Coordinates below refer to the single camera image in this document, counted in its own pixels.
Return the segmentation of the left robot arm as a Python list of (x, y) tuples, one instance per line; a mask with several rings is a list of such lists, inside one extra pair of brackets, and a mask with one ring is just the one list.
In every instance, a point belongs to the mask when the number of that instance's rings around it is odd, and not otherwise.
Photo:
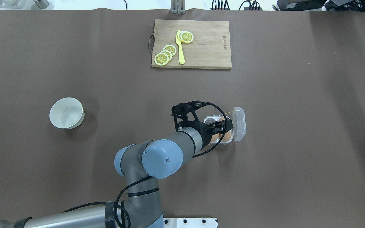
[(233, 128), (232, 120), (205, 124), (181, 121), (176, 132), (160, 140), (132, 144), (116, 153), (116, 171), (126, 177), (114, 201), (92, 202), (42, 218), (27, 217), (0, 228), (163, 228), (158, 179), (174, 174), (191, 158), (201, 156), (213, 135)]

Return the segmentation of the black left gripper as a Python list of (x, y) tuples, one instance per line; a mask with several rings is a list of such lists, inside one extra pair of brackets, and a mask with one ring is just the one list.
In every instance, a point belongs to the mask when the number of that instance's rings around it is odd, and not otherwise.
[(230, 130), (232, 130), (233, 123), (232, 120), (226, 120), (226, 123), (224, 122), (211, 122), (211, 123), (204, 123), (199, 122), (199, 130), (197, 130), (202, 138), (202, 149), (207, 146), (210, 141), (212, 135), (218, 134), (218, 133), (226, 133)]

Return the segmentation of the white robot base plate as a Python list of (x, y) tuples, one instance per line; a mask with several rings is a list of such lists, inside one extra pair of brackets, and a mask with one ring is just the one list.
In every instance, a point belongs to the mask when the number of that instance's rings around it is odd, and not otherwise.
[(164, 218), (164, 228), (218, 228), (216, 218)]

